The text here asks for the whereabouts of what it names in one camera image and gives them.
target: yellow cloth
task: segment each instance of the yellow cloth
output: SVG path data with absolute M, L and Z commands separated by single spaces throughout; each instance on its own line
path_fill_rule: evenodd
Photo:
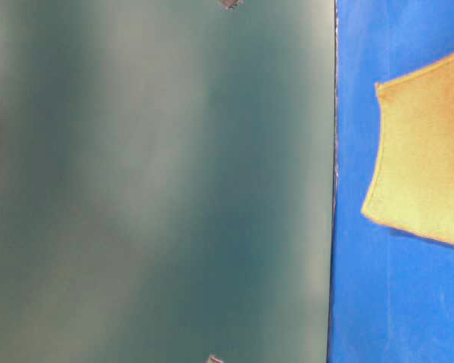
M 380 144 L 363 215 L 454 244 L 454 54 L 375 89 Z

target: blue cloth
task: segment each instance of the blue cloth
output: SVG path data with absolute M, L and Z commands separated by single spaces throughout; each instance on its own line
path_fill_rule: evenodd
M 374 83 L 454 51 L 454 1 L 338 0 L 338 190 L 330 362 L 454 362 L 454 247 L 360 209 L 375 167 Z

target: yellow microfiber cloth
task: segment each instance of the yellow microfiber cloth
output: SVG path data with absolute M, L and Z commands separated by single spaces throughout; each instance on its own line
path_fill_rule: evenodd
M 363 215 L 454 244 L 454 54 L 375 89 L 380 143 Z

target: blue surface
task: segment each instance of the blue surface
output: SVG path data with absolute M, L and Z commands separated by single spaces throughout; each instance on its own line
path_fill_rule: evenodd
M 454 362 L 454 247 L 360 209 L 375 167 L 374 83 L 454 51 L 454 1 L 338 0 L 338 167 L 330 362 Z

